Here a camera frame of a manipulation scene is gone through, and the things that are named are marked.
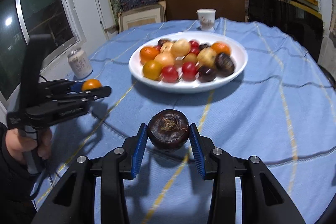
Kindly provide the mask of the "left human hand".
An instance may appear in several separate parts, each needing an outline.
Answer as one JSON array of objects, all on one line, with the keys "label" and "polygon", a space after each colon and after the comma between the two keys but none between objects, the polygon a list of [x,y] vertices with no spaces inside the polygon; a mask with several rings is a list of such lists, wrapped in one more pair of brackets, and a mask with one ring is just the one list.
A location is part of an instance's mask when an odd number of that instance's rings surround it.
[{"label": "left human hand", "polygon": [[23,153],[30,152],[35,148],[38,149],[39,157],[43,160],[48,159],[51,156],[51,139],[52,131],[50,128],[46,128],[41,131],[40,144],[28,136],[19,135],[19,130],[14,128],[7,131],[5,136],[5,145],[13,159],[21,164],[26,164]]}]

